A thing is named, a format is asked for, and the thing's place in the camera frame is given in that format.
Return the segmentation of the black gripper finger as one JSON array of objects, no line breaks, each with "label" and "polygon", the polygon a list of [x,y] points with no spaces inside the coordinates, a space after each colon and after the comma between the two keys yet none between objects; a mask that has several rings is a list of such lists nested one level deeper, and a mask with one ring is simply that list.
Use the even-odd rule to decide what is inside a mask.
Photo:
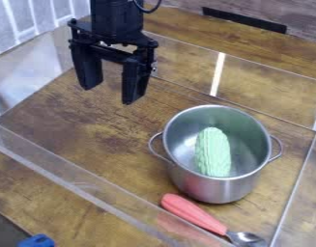
[{"label": "black gripper finger", "polygon": [[124,63],[122,77],[122,101],[129,105],[146,94],[150,73],[145,65],[133,58],[128,58]]},{"label": "black gripper finger", "polygon": [[71,43],[70,49],[78,80],[88,91],[104,81],[102,61],[89,46]]}]

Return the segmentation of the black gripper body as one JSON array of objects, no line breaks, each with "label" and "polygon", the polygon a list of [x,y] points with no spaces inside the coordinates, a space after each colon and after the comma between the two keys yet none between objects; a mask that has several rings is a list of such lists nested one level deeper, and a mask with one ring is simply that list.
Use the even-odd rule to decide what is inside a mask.
[{"label": "black gripper body", "polygon": [[144,8],[145,0],[90,0],[90,22],[73,18],[70,44],[86,45],[96,55],[114,63],[124,63],[133,58],[152,69],[155,50],[159,43],[146,37],[144,14],[153,13]]}]

